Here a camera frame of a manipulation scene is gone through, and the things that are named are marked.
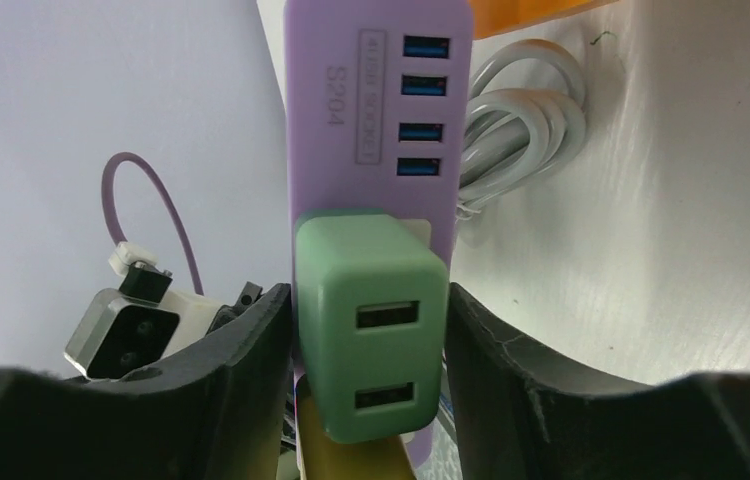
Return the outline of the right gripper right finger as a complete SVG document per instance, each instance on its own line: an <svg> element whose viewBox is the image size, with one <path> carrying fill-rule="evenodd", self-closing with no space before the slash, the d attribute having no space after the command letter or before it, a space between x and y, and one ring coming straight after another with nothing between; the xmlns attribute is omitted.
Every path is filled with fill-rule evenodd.
<svg viewBox="0 0 750 480"><path fill-rule="evenodd" d="M750 372L630 381L519 331L458 284L445 356L467 479L750 479Z"/></svg>

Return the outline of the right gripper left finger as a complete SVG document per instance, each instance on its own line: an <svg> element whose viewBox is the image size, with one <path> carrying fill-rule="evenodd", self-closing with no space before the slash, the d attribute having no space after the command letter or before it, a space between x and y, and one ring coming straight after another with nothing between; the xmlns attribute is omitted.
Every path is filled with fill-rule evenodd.
<svg viewBox="0 0 750 480"><path fill-rule="evenodd" d="M118 381L0 369L0 479L272 479L291 289Z"/></svg>

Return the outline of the orange power strip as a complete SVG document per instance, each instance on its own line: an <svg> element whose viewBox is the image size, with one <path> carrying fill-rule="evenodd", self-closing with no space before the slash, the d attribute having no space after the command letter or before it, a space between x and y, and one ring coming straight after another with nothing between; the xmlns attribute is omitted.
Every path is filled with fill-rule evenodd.
<svg viewBox="0 0 750 480"><path fill-rule="evenodd" d="M614 0L469 0L474 38L486 39L551 20L567 18Z"/></svg>

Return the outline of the purple power strip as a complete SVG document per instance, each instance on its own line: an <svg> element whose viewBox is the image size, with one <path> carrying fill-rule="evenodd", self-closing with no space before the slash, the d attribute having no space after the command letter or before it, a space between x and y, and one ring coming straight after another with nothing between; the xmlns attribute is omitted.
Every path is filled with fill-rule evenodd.
<svg viewBox="0 0 750 480"><path fill-rule="evenodd" d="M290 1L284 19L296 382L303 221L391 215L449 274L473 14L465 1Z"/></svg>

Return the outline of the yellow plug adapter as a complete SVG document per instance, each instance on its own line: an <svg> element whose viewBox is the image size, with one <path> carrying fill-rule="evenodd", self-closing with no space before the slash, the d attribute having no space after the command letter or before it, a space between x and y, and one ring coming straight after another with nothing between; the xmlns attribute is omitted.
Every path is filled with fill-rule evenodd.
<svg viewBox="0 0 750 480"><path fill-rule="evenodd" d="M399 436L353 444L333 441L304 376L295 382L298 465L303 479L399 480L416 477Z"/></svg>

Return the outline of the green plug adapter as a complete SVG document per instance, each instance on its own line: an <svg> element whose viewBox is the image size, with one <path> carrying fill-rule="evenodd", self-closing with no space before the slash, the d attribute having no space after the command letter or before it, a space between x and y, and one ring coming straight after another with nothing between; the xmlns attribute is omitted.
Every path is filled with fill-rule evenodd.
<svg viewBox="0 0 750 480"><path fill-rule="evenodd" d="M445 263L384 213L309 218L294 250L301 358L327 435L352 444L427 426L440 395Z"/></svg>

